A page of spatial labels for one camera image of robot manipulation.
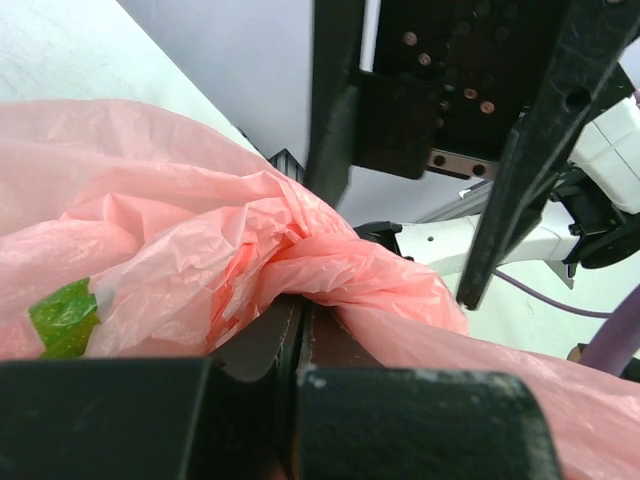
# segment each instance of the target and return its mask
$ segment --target purple cable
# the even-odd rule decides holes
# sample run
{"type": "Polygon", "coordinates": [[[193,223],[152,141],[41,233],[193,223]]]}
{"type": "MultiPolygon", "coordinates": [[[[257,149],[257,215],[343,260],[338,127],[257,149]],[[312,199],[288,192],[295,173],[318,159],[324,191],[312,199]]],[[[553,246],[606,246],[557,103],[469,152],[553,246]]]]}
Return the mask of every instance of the purple cable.
{"type": "Polygon", "coordinates": [[[619,377],[640,349],[640,285],[602,324],[580,363],[619,377]]]}
{"type": "Polygon", "coordinates": [[[564,310],[565,312],[573,313],[574,315],[581,315],[583,317],[592,317],[592,318],[609,318],[611,316],[610,313],[593,312],[591,310],[583,310],[581,308],[576,308],[576,307],[571,307],[569,305],[565,305],[564,303],[560,303],[557,300],[549,298],[549,297],[541,294],[540,292],[535,291],[533,288],[528,287],[524,283],[521,283],[518,280],[516,280],[515,278],[510,277],[506,273],[503,273],[503,272],[501,272],[499,270],[494,270],[493,273],[495,274],[496,277],[501,278],[505,282],[510,283],[514,287],[519,288],[520,290],[522,290],[525,293],[528,293],[532,297],[537,298],[538,300],[540,300],[540,301],[542,301],[544,303],[547,303],[547,304],[551,305],[552,307],[556,307],[556,308],[558,308],[560,310],[564,310]]]}

